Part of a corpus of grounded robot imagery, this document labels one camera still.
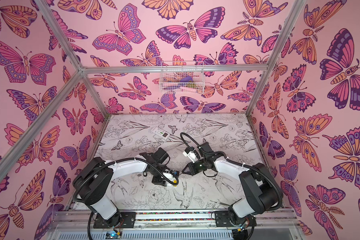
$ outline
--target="metal rail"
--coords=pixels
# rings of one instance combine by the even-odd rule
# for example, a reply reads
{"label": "metal rail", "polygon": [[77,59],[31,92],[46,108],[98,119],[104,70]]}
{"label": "metal rail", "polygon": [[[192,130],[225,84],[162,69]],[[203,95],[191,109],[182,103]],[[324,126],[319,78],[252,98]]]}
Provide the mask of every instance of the metal rail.
{"label": "metal rail", "polygon": [[21,157],[23,152],[27,149],[29,144],[40,134],[40,131],[45,126],[45,123],[51,118],[54,112],[58,109],[60,104],[67,97],[69,92],[81,79],[81,74],[76,72],[72,78],[62,87],[56,97],[54,97],[48,106],[39,114],[36,120],[26,129],[20,139],[9,149],[9,151],[0,160],[0,182],[5,175],[12,169],[14,164]]}
{"label": "metal rail", "polygon": [[271,74],[277,59],[279,58],[279,55],[283,50],[284,44],[286,43],[289,34],[291,33],[293,27],[295,26],[296,20],[298,19],[300,12],[304,8],[305,2],[306,0],[296,0],[293,3],[291,11],[289,12],[287,18],[284,21],[283,29],[277,39],[277,42],[275,44],[275,47],[273,48],[271,56],[269,57],[268,69],[265,71],[265,73],[261,75],[261,78],[256,86],[256,89],[254,90],[252,99],[247,108],[247,112],[246,112],[247,116],[251,115],[251,112],[254,106],[256,105],[256,102],[259,99],[259,96],[263,91],[265,84],[268,82],[269,75]]}

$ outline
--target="pink butterfly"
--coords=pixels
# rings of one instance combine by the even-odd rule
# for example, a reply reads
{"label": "pink butterfly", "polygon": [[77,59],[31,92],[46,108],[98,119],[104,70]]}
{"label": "pink butterfly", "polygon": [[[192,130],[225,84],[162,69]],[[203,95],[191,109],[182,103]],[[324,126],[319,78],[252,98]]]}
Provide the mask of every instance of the pink butterfly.
{"label": "pink butterfly", "polygon": [[253,95],[254,90],[256,89],[257,82],[256,78],[250,78],[247,83],[247,89],[242,89],[242,93],[234,93],[228,96],[228,99],[233,99],[234,101],[239,100],[239,102],[249,102],[251,96]]}
{"label": "pink butterfly", "polygon": [[72,135],[75,135],[75,132],[80,132],[80,134],[82,134],[84,131],[83,127],[86,124],[86,117],[88,116],[88,111],[85,110],[81,115],[80,112],[81,112],[80,109],[77,114],[74,108],[72,108],[72,113],[70,113],[65,108],[62,109],[62,113],[64,114],[64,117],[67,119],[67,127],[71,128]]}
{"label": "pink butterfly", "polygon": [[[55,10],[52,10],[53,16],[55,17],[56,21],[58,22],[61,30],[63,31],[64,35],[67,37],[69,44],[71,45],[72,49],[76,52],[80,52],[80,53],[87,53],[84,49],[82,49],[81,47],[73,44],[75,42],[75,40],[73,40],[72,38],[76,38],[76,39],[87,39],[88,37],[86,35],[83,35],[75,30],[72,29],[68,29],[68,26],[65,24],[65,22],[61,19],[61,17],[59,16],[59,13],[56,12]],[[43,20],[45,22],[45,25],[48,28],[49,33],[51,34],[50,38],[49,38],[49,50],[54,50],[55,47],[57,45],[59,45],[59,48],[61,48],[61,45],[58,41],[58,39],[56,38],[55,34],[53,33],[52,29],[49,27],[48,23],[45,21],[44,17]],[[67,54],[65,53],[65,51],[63,49],[61,49],[61,56],[62,56],[62,60],[65,62],[66,58],[67,58]]]}
{"label": "pink butterfly", "polygon": [[117,103],[117,99],[115,97],[110,98],[108,100],[108,104],[106,104],[106,110],[110,114],[116,114],[118,111],[121,111],[124,109],[123,105],[120,103]]}
{"label": "pink butterfly", "polygon": [[192,19],[187,23],[187,27],[180,25],[165,26],[157,30],[156,35],[168,43],[173,43],[177,39],[173,44],[176,49],[182,47],[190,48],[191,38],[193,41],[196,41],[196,35],[199,36],[203,43],[206,43],[210,38],[214,38],[217,35],[217,31],[211,28],[218,28],[224,19],[224,15],[224,7],[213,8],[201,15],[194,25],[191,24]]}
{"label": "pink butterfly", "polygon": [[11,83],[24,83],[27,75],[31,74],[35,84],[46,85],[47,73],[52,72],[55,64],[53,56],[44,53],[35,54],[29,59],[27,56],[21,57],[13,48],[0,41],[0,65],[5,66]]}
{"label": "pink butterfly", "polygon": [[104,122],[104,116],[101,111],[99,111],[99,109],[91,108],[91,113],[96,124],[99,124],[99,122]]}
{"label": "pink butterfly", "polygon": [[[219,57],[217,57],[217,52],[216,52],[216,58],[212,57],[212,55],[209,54],[211,56],[211,58],[213,58],[214,60],[212,60],[211,58],[209,58],[207,56],[200,55],[200,54],[195,55],[193,60],[197,61],[197,63],[195,63],[195,65],[202,65],[203,63],[204,63],[204,65],[236,64],[235,57],[236,57],[236,54],[238,53],[238,51],[236,51],[236,49],[234,49],[233,47],[234,47],[233,44],[227,43],[221,49]],[[204,72],[204,75],[207,77],[210,77],[214,74],[215,74],[215,72],[213,72],[213,71]]]}
{"label": "pink butterfly", "polygon": [[143,84],[141,80],[138,77],[133,78],[133,84],[135,85],[135,88],[132,84],[127,83],[131,88],[123,88],[126,91],[132,91],[132,92],[124,92],[119,93],[118,95],[123,98],[130,98],[130,99],[136,99],[139,100],[145,100],[145,96],[151,95],[151,92],[147,90],[147,85]]}
{"label": "pink butterfly", "polygon": [[107,51],[117,50],[118,52],[128,55],[132,51],[130,41],[134,43],[141,43],[145,40],[145,36],[138,29],[140,19],[137,17],[137,7],[128,3],[119,14],[115,33],[107,33],[98,36],[92,43],[96,49],[105,49]]}
{"label": "pink butterfly", "polygon": [[144,104],[140,109],[149,112],[166,113],[166,108],[173,109],[177,107],[175,100],[175,92],[169,91],[161,97],[160,102]]}

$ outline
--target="black cable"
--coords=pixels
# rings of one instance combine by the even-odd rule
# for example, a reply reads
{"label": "black cable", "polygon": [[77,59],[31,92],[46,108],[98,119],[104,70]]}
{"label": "black cable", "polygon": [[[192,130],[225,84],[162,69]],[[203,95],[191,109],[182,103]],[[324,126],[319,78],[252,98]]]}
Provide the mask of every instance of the black cable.
{"label": "black cable", "polygon": [[94,212],[91,212],[91,214],[89,215],[88,226],[87,226],[87,234],[88,234],[89,240],[93,240],[93,238],[91,236],[91,220],[92,220],[93,214],[94,214]]}

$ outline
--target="orange butterfly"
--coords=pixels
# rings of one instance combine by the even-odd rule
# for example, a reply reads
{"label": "orange butterfly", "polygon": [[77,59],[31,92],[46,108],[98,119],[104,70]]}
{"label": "orange butterfly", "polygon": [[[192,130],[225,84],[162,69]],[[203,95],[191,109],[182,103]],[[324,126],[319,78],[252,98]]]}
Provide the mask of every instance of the orange butterfly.
{"label": "orange butterfly", "polygon": [[25,26],[30,26],[37,18],[35,10],[24,6],[0,7],[1,16],[10,30],[16,35],[27,38],[31,33]]}
{"label": "orange butterfly", "polygon": [[274,116],[274,118],[272,120],[272,125],[271,125],[272,131],[274,133],[278,132],[281,134],[281,136],[288,139],[289,134],[287,131],[287,127],[285,126],[285,124],[283,123],[281,118],[279,117],[279,115],[281,115],[281,114],[280,114],[280,111],[277,109],[277,106],[279,104],[279,99],[280,99],[280,90],[281,90],[280,83],[278,83],[275,87],[275,90],[273,91],[272,96],[270,96],[268,99],[268,106],[270,109],[273,110],[272,113],[268,114],[268,117],[272,118]]}
{"label": "orange butterfly", "polygon": [[312,12],[308,12],[307,4],[304,9],[304,21],[306,25],[311,29],[304,29],[302,31],[302,34],[307,37],[295,42],[288,53],[291,53],[294,49],[296,49],[296,52],[299,55],[302,53],[302,59],[304,59],[308,63],[316,64],[316,48],[313,44],[311,36],[313,40],[317,41],[317,36],[315,33],[318,33],[324,28],[324,26],[319,26],[325,23],[333,15],[335,15],[335,13],[338,12],[345,3],[346,0],[335,0],[327,2],[321,8],[321,10],[319,7],[317,7],[312,10]]}
{"label": "orange butterfly", "polygon": [[293,144],[291,144],[289,147],[294,146],[298,153],[301,152],[302,157],[310,167],[313,167],[315,171],[321,172],[319,157],[309,142],[311,142],[312,138],[319,138],[311,136],[321,132],[326,126],[328,126],[332,120],[332,117],[328,116],[328,114],[319,114],[308,118],[308,120],[305,118],[296,120],[295,117],[293,117],[293,119],[296,121],[295,126],[298,135],[294,138]]}
{"label": "orange butterfly", "polygon": [[[21,128],[11,123],[7,124],[7,128],[5,128],[4,131],[7,133],[5,137],[8,140],[8,144],[11,146],[13,146],[15,142],[19,140],[21,135],[24,134],[24,131]],[[52,164],[49,159],[53,154],[53,147],[56,145],[59,137],[59,132],[59,126],[55,126],[51,130],[49,130],[40,141],[42,135],[41,132],[39,140],[32,141],[31,144],[27,147],[27,149],[23,152],[21,157],[18,159],[17,162],[20,164],[20,166],[18,169],[15,170],[15,172],[19,172],[22,166],[27,166],[29,163],[32,163],[36,158],[38,158],[40,161],[48,161],[49,164]]]}
{"label": "orange butterfly", "polygon": [[257,58],[255,58],[252,55],[246,54],[243,57],[243,60],[246,64],[266,64],[268,62],[269,59],[269,55],[265,56],[264,58],[259,57],[260,60],[258,60]]}
{"label": "orange butterfly", "polygon": [[237,83],[236,81],[239,79],[240,75],[241,75],[241,71],[234,71],[231,74],[229,74],[228,76],[226,76],[226,78],[220,84],[218,84],[219,79],[220,79],[219,78],[217,80],[217,83],[214,84],[214,86],[205,86],[204,94],[202,94],[202,97],[210,98],[215,93],[215,89],[222,96],[223,90],[221,88],[224,88],[227,90],[232,90],[232,89],[237,88],[239,83]]}
{"label": "orange butterfly", "polygon": [[[247,9],[250,16],[253,18],[265,18],[265,17],[273,16],[279,13],[288,5],[288,3],[283,3],[276,8],[273,7],[272,3],[270,3],[269,1],[265,1],[264,3],[262,0],[256,0],[256,1],[243,0],[243,1],[245,8]],[[254,26],[260,26],[263,25],[264,23],[259,19],[249,19],[250,17],[245,12],[243,12],[243,16],[246,20],[240,21],[237,24],[245,24],[248,22]],[[244,26],[238,26],[237,28],[229,30],[223,35],[221,35],[221,38],[231,41],[237,41],[242,38],[244,38],[244,40],[255,39],[257,40],[257,45],[260,46],[262,41],[261,33],[257,28],[251,26],[250,24],[246,24]]]}
{"label": "orange butterfly", "polygon": [[[116,8],[115,4],[111,0],[101,0],[111,8]],[[58,7],[68,12],[83,13],[87,11],[86,17],[93,20],[99,20],[101,18],[102,10],[98,0],[60,0]]]}
{"label": "orange butterfly", "polygon": [[19,190],[16,192],[13,204],[11,204],[7,208],[0,207],[2,209],[9,210],[8,214],[0,215],[0,240],[3,240],[8,232],[8,228],[10,226],[10,217],[12,217],[12,220],[17,227],[24,228],[24,217],[20,210],[31,211],[41,205],[44,198],[44,192],[41,191],[43,188],[44,179],[45,170],[42,169],[33,177],[31,182],[28,184],[17,206],[15,206],[16,194],[18,193],[20,188],[24,186],[24,184],[22,184]]}
{"label": "orange butterfly", "polygon": [[276,82],[279,79],[279,76],[285,74],[288,71],[288,67],[281,64],[282,63],[279,63],[279,59],[278,59],[277,63],[273,67],[271,76],[273,76],[274,82]]}

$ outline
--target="pink wallpaper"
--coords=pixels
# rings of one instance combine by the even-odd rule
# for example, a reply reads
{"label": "pink wallpaper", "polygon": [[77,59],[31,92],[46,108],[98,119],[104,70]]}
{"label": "pink wallpaper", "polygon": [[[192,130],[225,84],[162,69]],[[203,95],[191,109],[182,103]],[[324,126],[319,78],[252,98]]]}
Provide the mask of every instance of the pink wallpaper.
{"label": "pink wallpaper", "polygon": [[90,1],[49,2],[88,67],[98,66],[91,55],[110,66],[159,66],[173,55],[208,65],[256,63],[268,59],[292,6],[286,0],[260,0],[257,7],[247,0],[106,0],[94,8]]}
{"label": "pink wallpaper", "polygon": [[360,239],[360,2],[305,9],[254,126],[307,239]]}

